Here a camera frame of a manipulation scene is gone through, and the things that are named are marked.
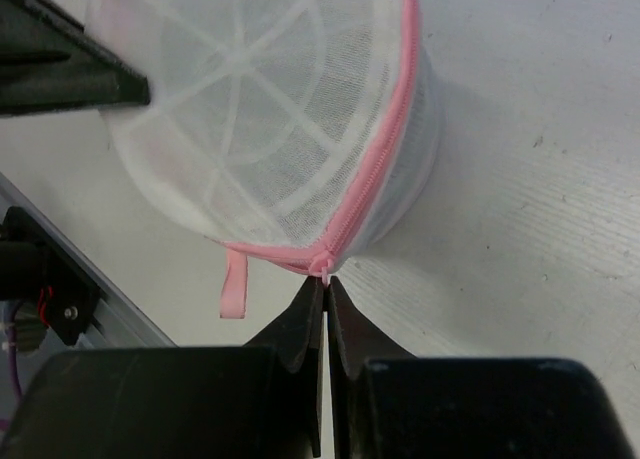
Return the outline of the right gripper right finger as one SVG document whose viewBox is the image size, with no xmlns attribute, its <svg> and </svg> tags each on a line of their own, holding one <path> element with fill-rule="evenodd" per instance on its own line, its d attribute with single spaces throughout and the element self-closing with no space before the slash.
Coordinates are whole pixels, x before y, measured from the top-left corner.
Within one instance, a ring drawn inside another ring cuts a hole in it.
<svg viewBox="0 0 640 459">
<path fill-rule="evenodd" d="M 376 458 L 378 413 L 370 363 L 413 359 L 354 304 L 338 277 L 327 286 L 334 450 L 337 458 Z"/>
</svg>

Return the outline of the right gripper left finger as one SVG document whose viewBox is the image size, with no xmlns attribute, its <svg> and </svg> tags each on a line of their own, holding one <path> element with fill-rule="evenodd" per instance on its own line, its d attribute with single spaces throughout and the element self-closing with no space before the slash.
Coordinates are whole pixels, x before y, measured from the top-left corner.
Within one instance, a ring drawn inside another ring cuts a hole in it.
<svg viewBox="0 0 640 459">
<path fill-rule="evenodd" d="M 291 304 L 250 341 L 273 354 L 265 425 L 266 458 L 321 453 L 324 285 L 308 277 Z"/>
</svg>

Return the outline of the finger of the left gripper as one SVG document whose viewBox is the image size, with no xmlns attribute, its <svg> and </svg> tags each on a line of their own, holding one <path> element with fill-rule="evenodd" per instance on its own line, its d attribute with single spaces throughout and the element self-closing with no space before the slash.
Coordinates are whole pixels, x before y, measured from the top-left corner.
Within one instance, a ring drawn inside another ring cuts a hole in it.
<svg viewBox="0 0 640 459">
<path fill-rule="evenodd" d="M 1 0 L 1 112 L 146 106 L 145 76 L 52 0 Z"/>
</svg>

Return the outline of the white mesh laundry bag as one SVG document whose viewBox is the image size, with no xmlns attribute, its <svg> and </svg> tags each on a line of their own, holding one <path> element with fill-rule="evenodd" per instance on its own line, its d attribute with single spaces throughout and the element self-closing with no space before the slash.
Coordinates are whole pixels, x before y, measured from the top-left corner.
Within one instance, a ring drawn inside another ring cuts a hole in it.
<svg viewBox="0 0 640 459">
<path fill-rule="evenodd" d="M 326 283 L 429 177 L 419 0 L 89 0 L 87 27 L 148 78 L 148 106 L 103 118 L 144 198 L 226 249 L 224 318 L 250 258 Z"/>
</svg>

